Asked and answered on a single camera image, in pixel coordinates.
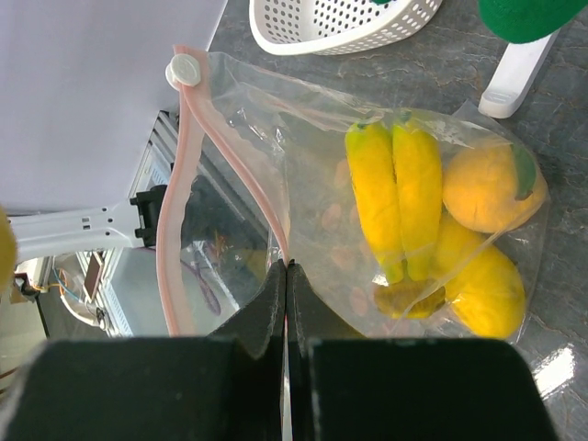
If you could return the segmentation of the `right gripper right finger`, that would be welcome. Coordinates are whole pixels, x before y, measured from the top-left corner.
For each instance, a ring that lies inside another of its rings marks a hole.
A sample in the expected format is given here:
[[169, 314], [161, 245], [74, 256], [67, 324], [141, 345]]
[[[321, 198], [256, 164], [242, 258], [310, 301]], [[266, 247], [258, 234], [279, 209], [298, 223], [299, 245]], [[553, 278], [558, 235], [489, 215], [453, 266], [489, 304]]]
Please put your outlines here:
[[312, 338], [362, 339], [363, 334], [344, 321], [314, 291], [302, 266], [290, 261], [286, 273], [288, 381], [292, 438], [312, 439], [310, 377], [307, 343]]

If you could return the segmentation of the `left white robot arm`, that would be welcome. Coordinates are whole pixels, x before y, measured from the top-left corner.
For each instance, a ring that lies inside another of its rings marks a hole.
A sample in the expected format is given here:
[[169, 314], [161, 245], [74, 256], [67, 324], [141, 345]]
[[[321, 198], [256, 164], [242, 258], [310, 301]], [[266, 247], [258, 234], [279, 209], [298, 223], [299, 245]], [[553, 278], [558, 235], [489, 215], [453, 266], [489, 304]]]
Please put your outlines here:
[[154, 186], [111, 206], [11, 217], [18, 260], [154, 247], [166, 189], [166, 185]]

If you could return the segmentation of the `pale yellow pear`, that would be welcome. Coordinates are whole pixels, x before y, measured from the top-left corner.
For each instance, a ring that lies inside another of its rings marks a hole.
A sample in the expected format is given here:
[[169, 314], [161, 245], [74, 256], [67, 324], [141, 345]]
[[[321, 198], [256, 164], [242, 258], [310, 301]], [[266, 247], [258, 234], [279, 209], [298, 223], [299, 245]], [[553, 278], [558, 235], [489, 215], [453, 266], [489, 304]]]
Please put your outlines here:
[[17, 264], [17, 240], [3, 209], [0, 212], [0, 289], [4, 293], [14, 277]]

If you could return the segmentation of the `orange peach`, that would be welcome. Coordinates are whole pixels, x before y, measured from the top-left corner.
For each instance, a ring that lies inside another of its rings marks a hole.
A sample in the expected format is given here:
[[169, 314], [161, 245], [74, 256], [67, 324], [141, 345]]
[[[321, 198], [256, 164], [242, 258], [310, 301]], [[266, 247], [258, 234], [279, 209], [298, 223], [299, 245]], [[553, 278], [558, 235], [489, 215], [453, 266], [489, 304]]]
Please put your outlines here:
[[511, 231], [543, 205], [548, 185], [531, 152], [515, 143], [487, 144], [457, 153], [444, 176], [448, 212], [477, 232]]

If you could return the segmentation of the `yellow mango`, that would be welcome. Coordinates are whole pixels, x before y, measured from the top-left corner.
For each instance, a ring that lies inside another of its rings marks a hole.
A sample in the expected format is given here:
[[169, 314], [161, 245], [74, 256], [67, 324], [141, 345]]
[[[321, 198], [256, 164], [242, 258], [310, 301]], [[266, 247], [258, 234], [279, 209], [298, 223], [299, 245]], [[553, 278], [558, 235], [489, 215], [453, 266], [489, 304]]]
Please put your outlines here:
[[446, 300], [456, 316], [481, 337], [506, 339], [523, 322], [526, 294], [515, 264], [486, 237], [445, 213], [441, 217], [431, 275], [451, 274]]

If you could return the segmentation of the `yellow banana bunch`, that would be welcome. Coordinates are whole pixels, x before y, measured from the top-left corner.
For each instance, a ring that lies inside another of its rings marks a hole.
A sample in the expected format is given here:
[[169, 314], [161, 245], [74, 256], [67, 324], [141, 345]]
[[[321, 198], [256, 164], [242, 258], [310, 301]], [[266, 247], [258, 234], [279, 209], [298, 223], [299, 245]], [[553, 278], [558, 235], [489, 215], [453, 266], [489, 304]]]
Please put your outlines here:
[[424, 319], [445, 301], [432, 282], [442, 213], [442, 161], [437, 140], [411, 119], [387, 128], [356, 123], [345, 152], [359, 222], [388, 283], [376, 288], [378, 309], [393, 319]]

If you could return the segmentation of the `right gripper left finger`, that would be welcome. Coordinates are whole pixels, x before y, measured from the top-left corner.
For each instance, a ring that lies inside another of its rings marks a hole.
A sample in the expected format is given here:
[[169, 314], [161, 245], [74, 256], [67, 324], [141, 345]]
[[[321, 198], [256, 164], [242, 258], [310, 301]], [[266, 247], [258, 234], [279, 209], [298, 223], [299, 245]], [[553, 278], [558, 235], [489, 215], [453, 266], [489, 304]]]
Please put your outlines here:
[[278, 260], [269, 267], [253, 299], [212, 334], [232, 345], [232, 377], [252, 395], [281, 391], [286, 281], [286, 266]]

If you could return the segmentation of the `clear zip top bag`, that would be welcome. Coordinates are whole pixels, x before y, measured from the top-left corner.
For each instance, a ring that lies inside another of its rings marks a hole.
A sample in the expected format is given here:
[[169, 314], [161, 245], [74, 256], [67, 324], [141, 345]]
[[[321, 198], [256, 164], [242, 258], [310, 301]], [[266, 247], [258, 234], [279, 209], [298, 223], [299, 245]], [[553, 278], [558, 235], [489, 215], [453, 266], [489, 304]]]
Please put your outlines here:
[[[362, 232], [345, 152], [359, 122], [390, 128], [411, 119], [438, 143], [444, 176], [453, 157], [487, 144], [515, 143], [513, 133], [471, 104], [446, 115], [382, 108], [355, 96], [273, 73], [221, 52], [177, 45], [165, 69], [179, 94], [175, 163], [156, 239], [156, 274], [172, 336], [206, 334], [204, 314], [242, 309], [278, 260], [300, 264], [318, 296], [367, 337], [481, 337], [446, 300], [424, 319], [393, 319], [374, 292], [388, 281]], [[524, 319], [546, 235], [549, 191], [541, 208], [511, 231], [478, 232], [516, 266], [526, 294]]]

